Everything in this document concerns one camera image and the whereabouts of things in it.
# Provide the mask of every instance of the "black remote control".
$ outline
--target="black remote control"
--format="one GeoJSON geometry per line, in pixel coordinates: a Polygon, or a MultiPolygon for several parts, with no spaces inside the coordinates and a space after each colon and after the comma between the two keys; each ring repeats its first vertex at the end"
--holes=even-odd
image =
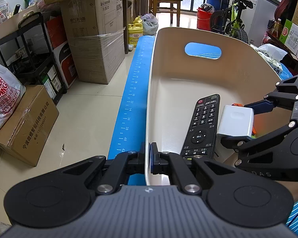
{"type": "Polygon", "coordinates": [[[219,107],[218,94],[197,101],[180,154],[184,159],[192,158],[194,155],[213,158],[219,107]]]}

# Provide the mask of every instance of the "red and white box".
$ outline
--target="red and white box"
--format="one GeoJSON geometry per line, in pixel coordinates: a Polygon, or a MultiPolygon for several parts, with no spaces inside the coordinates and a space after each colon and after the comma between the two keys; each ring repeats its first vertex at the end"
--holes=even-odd
{"type": "Polygon", "coordinates": [[[69,88],[77,79],[77,71],[72,53],[67,42],[62,16],[46,22],[48,35],[51,40],[54,57],[66,88],[69,88]]]}

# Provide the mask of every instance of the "qr code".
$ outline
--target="qr code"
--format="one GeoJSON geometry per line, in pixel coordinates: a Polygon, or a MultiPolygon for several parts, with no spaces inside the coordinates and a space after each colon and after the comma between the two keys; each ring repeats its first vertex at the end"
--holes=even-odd
{"type": "Polygon", "coordinates": [[[27,44],[28,44],[29,47],[34,45],[32,38],[27,39],[27,44]]]}

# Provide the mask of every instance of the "green and white box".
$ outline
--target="green and white box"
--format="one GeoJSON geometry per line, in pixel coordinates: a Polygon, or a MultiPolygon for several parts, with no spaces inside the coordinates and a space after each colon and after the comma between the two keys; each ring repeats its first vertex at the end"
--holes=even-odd
{"type": "Polygon", "coordinates": [[[294,55],[298,52],[298,26],[290,20],[286,20],[285,26],[279,38],[294,55]]]}

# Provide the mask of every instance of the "beige plastic bin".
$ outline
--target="beige plastic bin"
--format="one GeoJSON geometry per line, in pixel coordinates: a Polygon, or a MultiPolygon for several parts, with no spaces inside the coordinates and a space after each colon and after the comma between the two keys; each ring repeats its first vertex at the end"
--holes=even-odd
{"type": "MultiPolygon", "coordinates": [[[[189,28],[162,28],[157,33],[150,71],[146,118],[147,185],[167,185],[167,176],[152,175],[149,143],[159,151],[180,153],[194,106],[202,97],[219,94],[219,120],[224,105],[249,104],[275,89],[278,75],[249,45],[227,36],[189,28]],[[202,43],[219,47],[219,59],[187,55],[185,46],[202,43]]],[[[289,122],[291,112],[275,108],[256,115],[254,126],[262,136],[289,122]]]]}

